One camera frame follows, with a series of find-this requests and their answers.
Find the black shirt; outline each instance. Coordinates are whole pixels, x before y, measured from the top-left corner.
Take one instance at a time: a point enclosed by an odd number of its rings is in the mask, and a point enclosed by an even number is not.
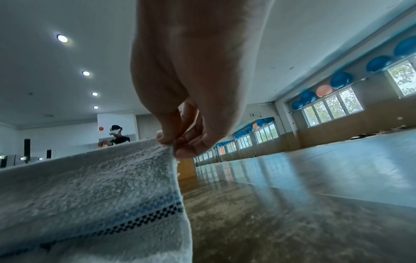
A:
[[[127,137],[127,136],[122,136],[120,138],[112,139],[111,142],[114,143],[114,144],[130,142],[130,138]]]

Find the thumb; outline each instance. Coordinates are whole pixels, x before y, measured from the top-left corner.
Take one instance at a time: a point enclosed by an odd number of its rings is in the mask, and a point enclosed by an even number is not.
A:
[[[182,119],[179,109],[176,108],[171,113],[155,114],[155,117],[162,125],[162,134],[156,134],[160,143],[171,143],[181,135]]]

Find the finger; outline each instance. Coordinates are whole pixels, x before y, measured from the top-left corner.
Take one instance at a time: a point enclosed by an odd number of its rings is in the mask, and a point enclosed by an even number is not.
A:
[[[195,107],[192,103],[189,102],[189,99],[187,99],[183,103],[183,110],[181,114],[181,119],[182,119],[181,135],[186,133],[189,127],[195,122],[197,115],[198,115],[197,107]]]
[[[194,138],[202,135],[203,131],[204,131],[204,126],[203,126],[202,114],[198,114],[195,125],[192,127],[192,129],[187,131],[183,136],[179,137],[176,140],[176,147],[180,148],[182,145],[189,143]]]
[[[182,148],[177,149],[175,156],[178,159],[197,157],[211,149],[218,140],[221,140],[220,137],[221,136],[210,136],[208,134],[203,134],[193,144],[188,144]]]
[[[162,134],[156,135],[160,143],[171,143],[181,135],[182,120],[178,109],[167,114],[155,114],[162,125]]]

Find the fingernail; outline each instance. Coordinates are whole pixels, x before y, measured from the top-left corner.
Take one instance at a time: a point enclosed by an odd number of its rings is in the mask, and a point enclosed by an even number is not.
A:
[[[156,139],[160,139],[163,136],[163,131],[162,130],[158,130],[156,132]]]

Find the checkered pattern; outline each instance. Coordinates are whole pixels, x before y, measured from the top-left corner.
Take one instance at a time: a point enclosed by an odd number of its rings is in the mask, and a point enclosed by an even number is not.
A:
[[[54,240],[51,242],[44,242],[44,243],[40,243],[38,246],[27,246],[25,248],[22,249],[18,249],[9,253],[5,253],[3,255],[0,255],[0,259],[1,258],[5,258],[5,257],[11,257],[11,256],[17,256],[23,253],[27,253],[30,251],[33,251],[36,247],[38,248],[43,248],[47,251],[51,250],[52,246],[55,245],[56,243],[62,243],[65,241],[69,241],[69,240],[73,240],[76,238],[88,238],[88,237],[99,237],[99,236],[105,236],[105,235],[113,235],[113,234],[118,234],[121,232],[125,232],[127,230],[132,230],[136,227],[141,227],[143,225],[147,225],[148,223],[153,223],[157,220],[161,220],[163,218],[167,218],[171,215],[178,213],[182,213],[184,211],[183,207],[182,207],[182,202],[177,202],[175,205],[170,205],[169,207],[163,208],[161,210],[157,210],[153,213],[149,213],[147,215],[138,217],[134,220],[130,220],[128,222],[125,223],[121,223],[119,225],[116,225],[114,227],[111,228],[107,228],[105,230],[100,230],[100,231],[96,231],[90,234],[83,234],[83,235],[79,235],[79,236],[75,236],[75,237],[70,237],[70,238],[64,238],[64,239],[60,239],[60,240]]]

